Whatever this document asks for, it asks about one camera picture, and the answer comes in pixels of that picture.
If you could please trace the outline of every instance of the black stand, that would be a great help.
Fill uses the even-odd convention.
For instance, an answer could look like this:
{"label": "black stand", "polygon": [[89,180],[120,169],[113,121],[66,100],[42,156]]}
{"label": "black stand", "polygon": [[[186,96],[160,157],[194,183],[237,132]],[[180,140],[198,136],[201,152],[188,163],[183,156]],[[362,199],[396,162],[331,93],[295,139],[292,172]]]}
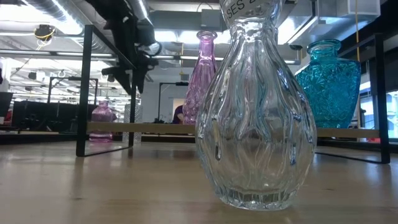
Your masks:
{"label": "black stand", "polygon": [[[117,56],[120,61],[123,61],[131,70],[134,71],[134,65],[94,26],[85,26],[85,37],[83,45],[83,63],[81,67],[81,84],[80,84],[80,101],[77,119],[77,142],[76,142],[76,156],[86,157],[108,152],[114,152],[122,149],[127,149],[134,144],[134,133],[130,133],[129,146],[120,149],[113,149],[100,152],[86,153],[86,140],[87,140],[87,109],[88,109],[88,90],[90,87],[90,65],[91,65],[91,45],[93,41],[93,34],[95,34],[105,45],[107,45]],[[136,105],[136,84],[132,79],[131,91],[131,114],[130,123],[135,120],[135,105]]]}
{"label": "black stand", "polygon": [[[57,79],[57,80],[71,80],[71,81],[81,81],[80,77],[68,77],[68,78],[60,78],[60,77],[50,77],[50,85],[49,85],[49,96],[47,98],[47,103],[50,103],[51,100],[51,91],[52,88],[56,87],[57,83],[52,86],[52,80]],[[97,78],[90,78],[90,80],[95,81],[95,93],[94,93],[94,105],[97,105],[97,92],[98,92],[98,79]]]}
{"label": "black stand", "polygon": [[157,100],[157,120],[160,121],[160,96],[162,94],[162,85],[176,85],[176,86],[188,86],[187,82],[177,82],[177,83],[159,83],[159,97]]}
{"label": "black stand", "polygon": [[[350,52],[356,50],[358,47],[361,47],[371,41],[374,41],[374,49],[375,49],[375,58],[376,58],[376,82],[374,83],[374,79],[371,80],[371,88],[372,86],[377,87],[377,116],[379,118],[379,137],[380,137],[380,161],[373,161],[369,159],[360,159],[348,156],[341,156],[336,154],[324,153],[324,152],[316,152],[317,154],[327,155],[327,156],[335,156],[345,159],[352,159],[356,161],[363,162],[371,162],[375,164],[389,164],[390,163],[390,145],[388,138],[388,120],[387,120],[387,99],[386,99],[386,79],[384,74],[384,39],[382,34],[374,34],[373,36],[361,41],[360,43],[350,47],[348,50],[339,54],[339,57],[345,56]],[[345,142],[339,143],[342,147],[345,146]]]}

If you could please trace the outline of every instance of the vase neck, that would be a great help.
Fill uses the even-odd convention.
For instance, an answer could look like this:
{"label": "vase neck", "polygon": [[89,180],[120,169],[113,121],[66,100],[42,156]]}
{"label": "vase neck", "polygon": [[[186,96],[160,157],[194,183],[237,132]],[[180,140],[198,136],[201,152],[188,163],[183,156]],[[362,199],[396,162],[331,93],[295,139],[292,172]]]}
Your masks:
{"label": "vase neck", "polygon": [[325,57],[337,57],[337,52],[341,47],[339,40],[321,40],[308,46],[307,52],[311,55],[311,60]]}
{"label": "vase neck", "polygon": [[211,60],[214,58],[214,41],[200,40],[199,57],[201,59]]}
{"label": "vase neck", "polygon": [[214,59],[214,39],[217,34],[211,31],[199,31],[197,37],[200,40],[199,44],[199,59],[213,60]]}
{"label": "vase neck", "polygon": [[244,41],[254,42],[261,40],[266,43],[277,45],[278,29],[273,23],[265,19],[250,19],[244,22],[235,22],[231,26],[231,41],[243,39]]}
{"label": "vase neck", "polygon": [[228,28],[235,23],[264,19],[274,27],[285,0],[220,0],[221,12]]}

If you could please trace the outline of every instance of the table surface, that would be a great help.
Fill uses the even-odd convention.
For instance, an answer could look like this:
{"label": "table surface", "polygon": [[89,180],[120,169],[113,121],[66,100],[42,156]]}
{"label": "table surface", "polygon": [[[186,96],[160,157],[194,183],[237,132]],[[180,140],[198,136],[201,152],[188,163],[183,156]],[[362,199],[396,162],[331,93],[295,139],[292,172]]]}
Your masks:
{"label": "table surface", "polygon": [[316,155],[291,207],[253,212],[215,197],[194,144],[87,158],[75,157],[75,142],[0,146],[0,223],[398,223],[398,158]]}

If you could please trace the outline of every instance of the small pink vase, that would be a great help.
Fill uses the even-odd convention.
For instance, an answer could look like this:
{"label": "small pink vase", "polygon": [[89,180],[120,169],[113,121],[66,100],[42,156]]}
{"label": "small pink vase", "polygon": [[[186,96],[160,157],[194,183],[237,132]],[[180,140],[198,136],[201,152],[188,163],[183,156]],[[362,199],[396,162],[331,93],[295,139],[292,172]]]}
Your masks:
{"label": "small pink vase", "polygon": [[[91,121],[93,122],[112,122],[113,113],[108,107],[107,101],[99,101],[97,108],[93,110],[91,115]],[[112,132],[109,131],[93,131],[90,134],[91,142],[111,142]]]}

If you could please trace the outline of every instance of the purple shirt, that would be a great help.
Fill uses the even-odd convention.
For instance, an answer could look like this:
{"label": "purple shirt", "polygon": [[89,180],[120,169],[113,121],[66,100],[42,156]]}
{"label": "purple shirt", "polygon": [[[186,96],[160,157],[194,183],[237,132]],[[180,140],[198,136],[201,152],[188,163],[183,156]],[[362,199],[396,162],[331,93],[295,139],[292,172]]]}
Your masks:
{"label": "purple shirt", "polygon": [[173,124],[180,124],[180,118],[178,118],[178,116],[177,115],[179,115],[180,113],[183,113],[182,112],[182,105],[181,106],[178,106],[176,109],[175,109],[175,111],[174,111],[174,116],[173,116]]}

